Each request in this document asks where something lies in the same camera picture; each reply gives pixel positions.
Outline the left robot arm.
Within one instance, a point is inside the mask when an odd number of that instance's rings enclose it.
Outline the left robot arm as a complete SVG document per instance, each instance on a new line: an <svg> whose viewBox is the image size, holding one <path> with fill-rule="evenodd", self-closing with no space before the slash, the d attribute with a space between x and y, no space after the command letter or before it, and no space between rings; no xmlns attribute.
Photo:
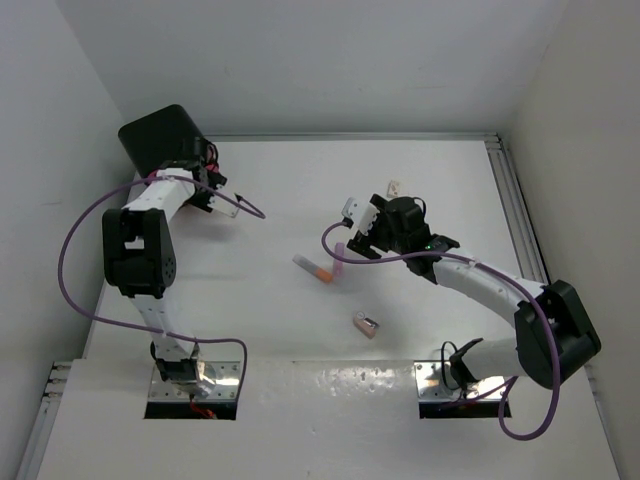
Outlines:
<svg viewBox="0 0 640 480"><path fill-rule="evenodd" d="M186 204L231 218L239 209L212 194L223 191L227 179L219 172L217 148L202 137L183 144L175 159L152 169L150 178L137 198L102 216L105 278L154 330L151 355L161 380L192 398L205 398L216 380L199 347L168 335L180 327L168 295L177 272L169 222Z"/></svg>

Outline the purple highlighter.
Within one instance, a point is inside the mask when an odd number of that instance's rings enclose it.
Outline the purple highlighter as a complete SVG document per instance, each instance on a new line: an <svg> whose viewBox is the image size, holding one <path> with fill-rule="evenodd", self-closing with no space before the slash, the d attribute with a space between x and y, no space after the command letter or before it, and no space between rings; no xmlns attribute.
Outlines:
<svg viewBox="0 0 640 480"><path fill-rule="evenodd" d="M333 265L332 265L332 274L334 277L338 278L343 274L344 263L337 259L337 256L343 257L345 250L345 244L342 242L337 242L334 246L333 253Z"/></svg>

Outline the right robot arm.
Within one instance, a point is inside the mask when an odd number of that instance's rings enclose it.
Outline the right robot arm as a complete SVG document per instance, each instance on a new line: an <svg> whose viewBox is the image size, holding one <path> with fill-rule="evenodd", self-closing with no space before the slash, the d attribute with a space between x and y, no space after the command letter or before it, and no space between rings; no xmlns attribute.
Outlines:
<svg viewBox="0 0 640 480"><path fill-rule="evenodd" d="M506 339L473 339L455 352L448 375L456 385L517 376L551 389L555 378L568 379L600 352L600 338L572 285L544 285L472 262L458 241L431 231L415 199L349 198L342 216L356 230L347 244L352 252L369 260L396 253L413 274L467 296L513 328Z"/></svg>

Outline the orange highlighter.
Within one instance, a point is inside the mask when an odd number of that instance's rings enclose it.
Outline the orange highlighter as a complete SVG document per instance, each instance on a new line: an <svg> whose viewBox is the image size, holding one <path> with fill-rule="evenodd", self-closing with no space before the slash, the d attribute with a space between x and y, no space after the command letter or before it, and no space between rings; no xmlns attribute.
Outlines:
<svg viewBox="0 0 640 480"><path fill-rule="evenodd" d="M307 273L326 284L331 283L333 280L333 275L329 271L319 267L317 264L300 254L294 255L292 261Z"/></svg>

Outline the white eraser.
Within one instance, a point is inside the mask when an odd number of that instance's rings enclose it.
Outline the white eraser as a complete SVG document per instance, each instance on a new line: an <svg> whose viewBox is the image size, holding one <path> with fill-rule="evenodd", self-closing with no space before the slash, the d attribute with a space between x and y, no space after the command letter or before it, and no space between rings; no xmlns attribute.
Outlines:
<svg viewBox="0 0 640 480"><path fill-rule="evenodd" d="M396 180L391 180L387 187L387 197L397 198L399 194L400 194L400 182Z"/></svg>

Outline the pink eraser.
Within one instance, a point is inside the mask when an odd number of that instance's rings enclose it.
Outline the pink eraser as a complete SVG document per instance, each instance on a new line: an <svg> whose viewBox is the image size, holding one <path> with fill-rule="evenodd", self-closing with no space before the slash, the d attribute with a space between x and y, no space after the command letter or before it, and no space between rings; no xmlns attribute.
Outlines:
<svg viewBox="0 0 640 480"><path fill-rule="evenodd" d="M376 321L369 318L362 311L357 312L353 316L352 323L354 327L368 339L373 339L380 328L380 325Z"/></svg>

